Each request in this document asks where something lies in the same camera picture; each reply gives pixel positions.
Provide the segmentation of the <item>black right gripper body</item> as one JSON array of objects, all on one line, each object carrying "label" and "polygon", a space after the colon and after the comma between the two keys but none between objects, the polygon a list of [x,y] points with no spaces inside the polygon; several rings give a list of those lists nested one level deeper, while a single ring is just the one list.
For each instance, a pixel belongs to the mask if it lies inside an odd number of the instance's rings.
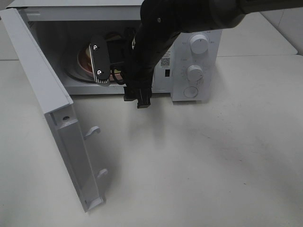
[{"label": "black right gripper body", "polygon": [[140,24],[125,46],[123,79],[131,89],[150,89],[154,67],[173,44],[173,30],[161,23]]}]

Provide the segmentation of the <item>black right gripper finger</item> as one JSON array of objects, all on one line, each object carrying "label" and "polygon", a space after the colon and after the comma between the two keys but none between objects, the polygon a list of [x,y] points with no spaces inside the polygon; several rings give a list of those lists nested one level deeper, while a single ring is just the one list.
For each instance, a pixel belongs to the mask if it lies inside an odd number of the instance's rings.
[{"label": "black right gripper finger", "polygon": [[134,91],[129,87],[124,87],[124,101],[130,102],[136,100]]},{"label": "black right gripper finger", "polygon": [[137,95],[137,108],[142,109],[142,108],[147,108],[151,104],[151,96],[152,96],[152,91],[151,88],[139,88],[136,92]]}]

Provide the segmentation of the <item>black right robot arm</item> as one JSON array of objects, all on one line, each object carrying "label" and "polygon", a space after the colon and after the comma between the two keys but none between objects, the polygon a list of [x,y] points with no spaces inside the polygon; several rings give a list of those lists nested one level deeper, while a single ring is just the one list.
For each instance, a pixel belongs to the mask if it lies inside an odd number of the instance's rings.
[{"label": "black right robot arm", "polygon": [[145,0],[141,23],[125,47],[124,100],[147,108],[153,70],[180,33],[236,27],[253,12],[302,7],[301,0]]}]

